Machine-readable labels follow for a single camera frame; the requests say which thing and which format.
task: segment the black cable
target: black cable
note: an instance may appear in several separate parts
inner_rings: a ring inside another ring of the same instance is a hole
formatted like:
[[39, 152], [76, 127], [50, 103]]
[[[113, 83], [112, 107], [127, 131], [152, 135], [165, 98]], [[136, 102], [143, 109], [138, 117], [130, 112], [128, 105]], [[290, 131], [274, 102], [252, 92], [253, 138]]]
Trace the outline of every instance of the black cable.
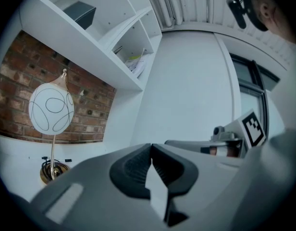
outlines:
[[[58, 172], [56, 174], [56, 176], [59, 176], [63, 173], [62, 168], [64, 168], [65, 170], [68, 170], [67, 166], [62, 164], [60, 161], [58, 160], [54, 160], [57, 163], [54, 164], [54, 169], [57, 169]], [[50, 165], [51, 160], [46, 160], [44, 163], [42, 163], [41, 165], [41, 169], [42, 169], [42, 173], [43, 175], [46, 177], [47, 180], [51, 181], [52, 177], [51, 177], [51, 167], [48, 167]]]

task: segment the circle pattern on lampshade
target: circle pattern on lampshade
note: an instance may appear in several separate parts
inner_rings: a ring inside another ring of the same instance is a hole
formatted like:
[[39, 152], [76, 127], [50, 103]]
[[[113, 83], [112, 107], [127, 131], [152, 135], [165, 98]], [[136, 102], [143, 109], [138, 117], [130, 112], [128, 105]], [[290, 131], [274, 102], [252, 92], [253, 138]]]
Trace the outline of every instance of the circle pattern on lampshade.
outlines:
[[74, 103], [67, 90], [55, 84], [46, 83], [33, 92], [28, 112], [37, 131], [56, 135], [64, 132], [72, 121]]

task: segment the window pane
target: window pane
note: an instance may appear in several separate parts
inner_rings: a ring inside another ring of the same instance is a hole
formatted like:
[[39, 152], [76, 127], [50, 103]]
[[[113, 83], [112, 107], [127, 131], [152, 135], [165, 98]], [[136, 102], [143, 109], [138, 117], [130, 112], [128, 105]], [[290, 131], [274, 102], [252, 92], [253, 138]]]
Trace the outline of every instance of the window pane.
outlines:
[[261, 78], [264, 83], [264, 87], [266, 90], [273, 90], [273, 88], [276, 86], [277, 82], [273, 79], [271, 79], [269, 76], [265, 74], [261, 74]]
[[269, 139], [284, 132], [284, 122], [267, 92], [269, 105]]
[[259, 97], [241, 92], [241, 114], [244, 115], [251, 109], [254, 110], [258, 120], [261, 120], [260, 116], [260, 99]]
[[233, 63], [238, 78], [253, 83], [248, 67], [242, 63], [236, 62], [235, 60], [233, 60]]

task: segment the brick wall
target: brick wall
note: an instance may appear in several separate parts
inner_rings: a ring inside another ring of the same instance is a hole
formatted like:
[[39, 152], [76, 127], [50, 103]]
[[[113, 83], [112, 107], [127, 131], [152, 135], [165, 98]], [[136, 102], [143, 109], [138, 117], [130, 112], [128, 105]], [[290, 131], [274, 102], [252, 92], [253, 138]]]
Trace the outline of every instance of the brick wall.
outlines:
[[74, 117], [57, 143], [102, 141], [115, 89], [25, 32], [13, 41], [0, 68], [0, 134], [26, 141], [51, 142], [28, 116], [33, 91], [66, 68]]

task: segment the lampshade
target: lampshade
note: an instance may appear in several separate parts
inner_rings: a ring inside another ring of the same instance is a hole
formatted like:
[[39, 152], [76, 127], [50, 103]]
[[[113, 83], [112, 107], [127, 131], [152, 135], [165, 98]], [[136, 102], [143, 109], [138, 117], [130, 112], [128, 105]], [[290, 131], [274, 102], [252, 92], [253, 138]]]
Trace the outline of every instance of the lampshade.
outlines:
[[28, 112], [37, 131], [48, 135], [64, 132], [74, 115], [65, 69], [56, 80], [37, 87], [30, 98]]

